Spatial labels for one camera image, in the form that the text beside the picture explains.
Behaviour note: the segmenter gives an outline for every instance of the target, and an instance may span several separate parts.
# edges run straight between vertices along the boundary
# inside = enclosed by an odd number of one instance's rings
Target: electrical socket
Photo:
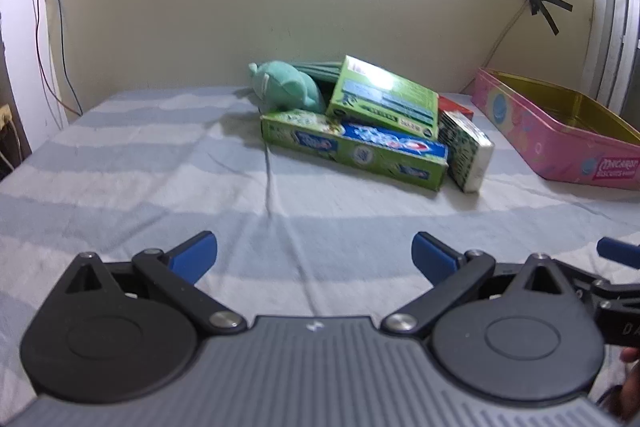
[[[10,120],[13,120],[14,117],[11,114],[11,108],[8,103],[5,103],[2,107],[0,107],[0,130],[6,125],[6,123]]]

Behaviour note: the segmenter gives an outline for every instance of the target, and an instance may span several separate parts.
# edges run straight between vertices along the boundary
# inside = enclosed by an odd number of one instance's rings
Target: striped bed sheet
[[[466,107],[469,97],[451,98]],[[548,182],[475,109],[496,150],[481,192],[439,193],[265,147],[245,89],[123,92],[44,144],[0,183],[0,423],[33,398],[18,345],[79,251],[124,261],[201,230],[219,243],[198,287],[257,314],[371,315],[430,288],[410,244],[426,230],[457,250],[520,262],[543,251],[615,281],[604,235],[640,243],[640,194]],[[609,362],[615,353],[609,353]],[[596,387],[621,378],[608,363]]]

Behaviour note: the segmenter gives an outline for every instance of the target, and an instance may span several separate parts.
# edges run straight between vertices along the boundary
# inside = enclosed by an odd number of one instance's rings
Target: green toothpaste box
[[[345,57],[328,116],[438,138],[438,94],[406,78]]]
[[[396,180],[438,190],[447,147],[396,131],[294,109],[261,118],[265,141]]]

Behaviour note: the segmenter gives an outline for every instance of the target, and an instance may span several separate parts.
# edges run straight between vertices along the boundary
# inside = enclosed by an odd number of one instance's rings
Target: human hand
[[[625,363],[637,362],[640,359],[640,349],[637,347],[625,347],[620,352],[620,360]],[[631,369],[622,385],[619,395],[620,418],[629,421],[640,410],[640,364]]]

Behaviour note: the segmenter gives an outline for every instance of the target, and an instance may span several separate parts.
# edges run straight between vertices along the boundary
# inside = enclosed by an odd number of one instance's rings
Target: round black disc
[[[149,393],[191,360],[193,325],[169,306],[97,291],[36,316],[20,358],[38,393],[82,403],[114,403]]]
[[[533,291],[476,301],[437,322],[431,346],[458,380],[493,398],[555,401],[588,388],[604,341],[573,296]]]

